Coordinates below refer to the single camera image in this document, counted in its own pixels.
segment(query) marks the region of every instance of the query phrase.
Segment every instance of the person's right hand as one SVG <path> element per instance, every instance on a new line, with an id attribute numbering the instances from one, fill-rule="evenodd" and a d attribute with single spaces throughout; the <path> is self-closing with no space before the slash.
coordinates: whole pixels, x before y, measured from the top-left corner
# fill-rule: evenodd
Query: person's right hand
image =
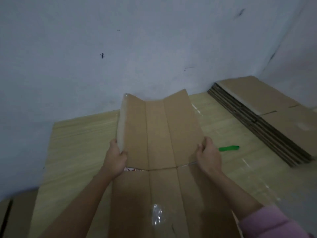
<path id="1" fill-rule="evenodd" d="M 221 154 L 210 137 L 205 137 L 206 147 L 198 144 L 196 153 L 197 164 L 206 175 L 221 173 Z"/>

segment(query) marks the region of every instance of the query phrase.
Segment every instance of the person's left hand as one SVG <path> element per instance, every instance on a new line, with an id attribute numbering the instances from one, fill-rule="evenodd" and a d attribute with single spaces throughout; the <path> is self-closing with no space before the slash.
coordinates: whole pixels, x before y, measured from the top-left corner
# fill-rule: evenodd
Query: person's left hand
<path id="1" fill-rule="evenodd" d="M 127 155 L 128 153 L 125 151 L 120 153 L 116 139 L 111 140 L 110 147 L 106 153 L 105 161 L 101 167 L 100 172 L 104 176 L 107 176 L 111 180 L 113 180 L 123 172 L 127 160 Z"/>

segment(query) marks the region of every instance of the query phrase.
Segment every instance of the light wood surface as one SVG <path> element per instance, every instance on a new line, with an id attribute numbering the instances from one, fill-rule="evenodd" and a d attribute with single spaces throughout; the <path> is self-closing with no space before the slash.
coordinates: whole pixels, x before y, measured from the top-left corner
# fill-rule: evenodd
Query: light wood surface
<path id="1" fill-rule="evenodd" d="M 255 135 L 207 93 L 190 96 L 202 130 L 218 147 L 239 145 L 223 152 L 223 170 L 263 204 L 287 199 L 288 194 L 316 177 L 316 163 L 291 169 Z M 29 238 L 40 233 L 98 172 L 116 136 L 119 111 L 55 123 L 39 189 Z M 106 190 L 87 237 L 107 237 L 111 186 Z"/>

